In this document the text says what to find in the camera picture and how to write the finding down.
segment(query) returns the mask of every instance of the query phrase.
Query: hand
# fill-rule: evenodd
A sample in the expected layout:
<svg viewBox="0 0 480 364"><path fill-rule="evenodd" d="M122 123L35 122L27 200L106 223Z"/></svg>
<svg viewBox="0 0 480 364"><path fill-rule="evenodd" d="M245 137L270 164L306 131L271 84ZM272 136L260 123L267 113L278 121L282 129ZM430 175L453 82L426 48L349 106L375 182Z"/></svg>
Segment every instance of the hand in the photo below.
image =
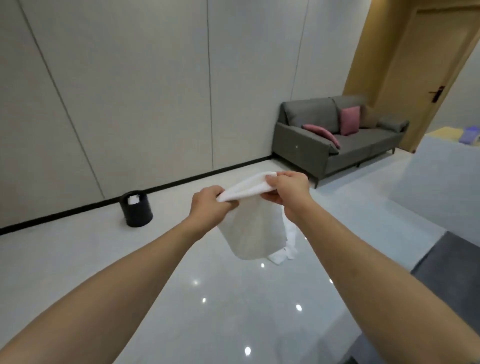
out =
<svg viewBox="0 0 480 364"><path fill-rule="evenodd" d="M193 195L186 220L201 236L222 222L225 215L239 205L238 201L217 202L216 197L224 190L220 186L210 186Z"/></svg>
<svg viewBox="0 0 480 364"><path fill-rule="evenodd" d="M276 190L262 194L267 201L285 206L285 215L297 223L299 214L315 203L310 196L308 177L299 172L277 172L277 176L266 176L267 183Z"/></svg>

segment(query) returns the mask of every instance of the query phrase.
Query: black trash can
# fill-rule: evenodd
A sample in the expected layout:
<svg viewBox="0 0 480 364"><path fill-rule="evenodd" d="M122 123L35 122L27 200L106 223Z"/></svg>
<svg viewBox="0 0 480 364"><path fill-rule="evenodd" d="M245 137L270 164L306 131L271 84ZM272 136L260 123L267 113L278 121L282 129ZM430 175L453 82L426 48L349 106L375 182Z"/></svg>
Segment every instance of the black trash can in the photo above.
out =
<svg viewBox="0 0 480 364"><path fill-rule="evenodd" d="M138 195L139 201L129 205L129 197ZM120 197L120 206L125 215L127 225L132 228L139 228L148 224L153 219L152 210L148 203L147 194L143 191L130 191Z"/></svg>

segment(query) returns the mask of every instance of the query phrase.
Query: yellow object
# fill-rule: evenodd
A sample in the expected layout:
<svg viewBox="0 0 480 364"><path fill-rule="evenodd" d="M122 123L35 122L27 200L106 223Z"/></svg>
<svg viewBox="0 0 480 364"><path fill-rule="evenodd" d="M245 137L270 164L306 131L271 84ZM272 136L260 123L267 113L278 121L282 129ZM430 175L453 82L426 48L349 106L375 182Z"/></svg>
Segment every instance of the yellow object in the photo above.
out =
<svg viewBox="0 0 480 364"><path fill-rule="evenodd" d="M463 129L452 128L450 126L445 126L434 132L427 133L428 136L434 136L436 138L450 140L451 142L458 143L458 140L463 134ZM477 141L473 144L473 146L480 146L480 141Z"/></svg>

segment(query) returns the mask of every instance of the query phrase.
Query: person's left hand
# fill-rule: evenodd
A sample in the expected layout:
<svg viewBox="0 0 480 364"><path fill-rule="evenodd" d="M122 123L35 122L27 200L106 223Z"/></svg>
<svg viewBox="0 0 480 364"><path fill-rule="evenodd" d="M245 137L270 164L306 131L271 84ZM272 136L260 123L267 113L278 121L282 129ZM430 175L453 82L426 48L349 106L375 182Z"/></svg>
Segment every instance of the person's left hand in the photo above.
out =
<svg viewBox="0 0 480 364"><path fill-rule="evenodd" d="M239 205L238 201L217 202L225 189L220 186L203 188L193 195L187 219L202 236L223 221L225 215Z"/></svg>

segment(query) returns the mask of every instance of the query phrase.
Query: door handle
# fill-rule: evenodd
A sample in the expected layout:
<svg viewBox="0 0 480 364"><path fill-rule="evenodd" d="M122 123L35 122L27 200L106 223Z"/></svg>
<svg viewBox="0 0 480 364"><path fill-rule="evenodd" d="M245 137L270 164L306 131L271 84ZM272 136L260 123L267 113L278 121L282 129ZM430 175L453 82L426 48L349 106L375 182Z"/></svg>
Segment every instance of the door handle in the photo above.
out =
<svg viewBox="0 0 480 364"><path fill-rule="evenodd" d="M435 96L432 99L432 103L435 104L440 96L442 95L442 92L444 91L445 86L440 86L437 91L429 91L429 94L435 94Z"/></svg>

